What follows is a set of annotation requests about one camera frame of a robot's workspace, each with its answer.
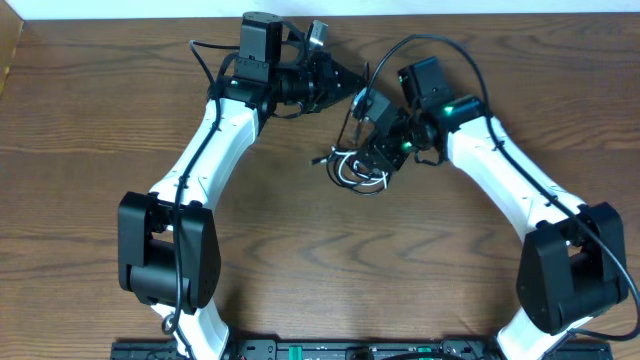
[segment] black bracket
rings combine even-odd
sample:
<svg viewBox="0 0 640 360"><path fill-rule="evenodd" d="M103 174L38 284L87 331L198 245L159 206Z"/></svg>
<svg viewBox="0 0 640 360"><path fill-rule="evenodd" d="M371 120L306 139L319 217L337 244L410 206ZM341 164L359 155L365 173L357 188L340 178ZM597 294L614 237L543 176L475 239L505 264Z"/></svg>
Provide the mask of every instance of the black bracket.
<svg viewBox="0 0 640 360"><path fill-rule="evenodd" d="M184 302L193 314L209 303L220 277L220 249L213 213L200 203L181 205L180 249ZM156 194L128 192L118 207L118 279L146 305L175 306L176 262L172 243L153 238L173 219L173 203Z"/></svg>
<svg viewBox="0 0 640 360"><path fill-rule="evenodd" d="M608 203L584 205L584 221L626 268L620 215ZM577 227L574 220L541 222L522 248L517 293L531 321L555 335L586 316L597 316L624 301L628 286L613 261ZM581 247L569 256L566 242Z"/></svg>

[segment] wooden table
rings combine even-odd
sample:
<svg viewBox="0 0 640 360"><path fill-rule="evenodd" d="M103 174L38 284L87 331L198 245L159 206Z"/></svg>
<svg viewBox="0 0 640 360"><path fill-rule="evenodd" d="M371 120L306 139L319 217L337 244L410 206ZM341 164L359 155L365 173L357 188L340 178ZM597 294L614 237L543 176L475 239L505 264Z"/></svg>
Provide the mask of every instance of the wooden table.
<svg viewBox="0 0 640 360"><path fill-rule="evenodd" d="M293 22L306 29L312 19ZM554 180L611 203L640 279L640 16L324 18L328 49L352 69L431 32L468 44L497 115ZM120 289L116 208L176 161L202 118L207 79L187 47L237 44L239 19L28 22L0 101L0 357L105 358L116 339L158 338L160 317ZM213 68L224 53L203 51ZM478 93L445 47L416 42L395 71L440 56L460 93ZM215 213L223 318L283 338L414 339L494 334L519 304L520 241L464 173L407 163L377 197L336 188L326 154L347 102L271 119ZM590 328L627 332L632 301ZM638 340L614 344L640 356Z"/></svg>

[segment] black end effector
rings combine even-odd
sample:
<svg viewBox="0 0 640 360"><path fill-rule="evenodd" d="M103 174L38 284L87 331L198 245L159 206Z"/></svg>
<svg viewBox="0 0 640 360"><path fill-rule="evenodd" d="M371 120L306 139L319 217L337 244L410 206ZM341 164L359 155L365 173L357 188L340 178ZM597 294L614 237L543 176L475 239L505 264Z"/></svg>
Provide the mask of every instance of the black end effector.
<svg viewBox="0 0 640 360"><path fill-rule="evenodd" d="M282 41L285 26L290 32ZM277 103L298 104L299 116L320 112L354 94L364 86L364 78L322 51L326 34L327 25L319 21L303 33L277 15L245 13L240 51L233 55L234 75L222 77L223 97L260 109L264 123ZM298 49L293 61L281 62L284 45Z"/></svg>
<svg viewBox="0 0 640 360"><path fill-rule="evenodd" d="M626 268L620 215L607 203L584 205L578 218L600 237ZM517 293L531 321L551 335L587 316L598 316L628 296L614 263L574 221L542 222L525 237ZM569 257L566 242L581 247Z"/></svg>
<svg viewBox="0 0 640 360"><path fill-rule="evenodd" d="M401 69L398 80L411 115L373 89L366 104L358 104L356 99L354 113L375 126L357 159L370 169L387 172L400 170L412 152L416 162L443 163L447 160L447 135L481 116L482 103L475 96L456 99L436 57ZM420 159L418 153L431 148L438 152L437 162Z"/></svg>
<svg viewBox="0 0 640 360"><path fill-rule="evenodd" d="M193 202L181 205L182 310L193 314L206 306L220 276L220 250L213 213ZM155 194L128 192L118 207L118 279L147 305L175 306L176 263L173 244L153 238L173 219L173 203Z"/></svg>

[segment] green connector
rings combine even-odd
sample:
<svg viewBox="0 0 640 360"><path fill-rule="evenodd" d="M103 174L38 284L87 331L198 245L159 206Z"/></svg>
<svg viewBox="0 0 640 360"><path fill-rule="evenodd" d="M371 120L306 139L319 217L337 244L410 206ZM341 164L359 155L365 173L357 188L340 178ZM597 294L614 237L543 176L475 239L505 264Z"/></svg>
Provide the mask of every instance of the green connector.
<svg viewBox="0 0 640 360"><path fill-rule="evenodd" d="M289 360L302 360L302 346L289 347Z"/></svg>
<svg viewBox="0 0 640 360"><path fill-rule="evenodd" d="M418 348L418 352L431 352L431 348L430 347L420 347ZM433 360L432 358L420 358L420 360Z"/></svg>

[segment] black joint housing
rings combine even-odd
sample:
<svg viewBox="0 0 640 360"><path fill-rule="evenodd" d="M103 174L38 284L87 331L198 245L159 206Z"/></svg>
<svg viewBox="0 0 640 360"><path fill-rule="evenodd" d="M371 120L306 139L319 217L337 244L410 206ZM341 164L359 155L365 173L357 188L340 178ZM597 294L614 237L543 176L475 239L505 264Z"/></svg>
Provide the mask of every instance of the black joint housing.
<svg viewBox="0 0 640 360"><path fill-rule="evenodd" d="M268 83L272 65L280 61L281 48L281 17L263 12L244 13L235 76Z"/></svg>
<svg viewBox="0 0 640 360"><path fill-rule="evenodd" d="M613 207L607 203L582 207L577 216L626 268L622 220ZM567 241L581 245L580 253L569 257ZM531 321L555 335L624 301L628 286L613 261L573 219L566 219L556 224L540 222L526 235L517 293Z"/></svg>
<svg viewBox="0 0 640 360"><path fill-rule="evenodd" d="M220 250L213 213L200 203L180 205L182 255L182 310L193 314L206 306L220 277ZM176 262L174 245L153 238L173 225L173 204L155 194L128 192L118 207L118 279L147 305L175 306Z"/></svg>
<svg viewBox="0 0 640 360"><path fill-rule="evenodd" d="M454 99L453 89L435 56L401 69L398 79L407 102L413 104L414 99L419 99L423 111Z"/></svg>

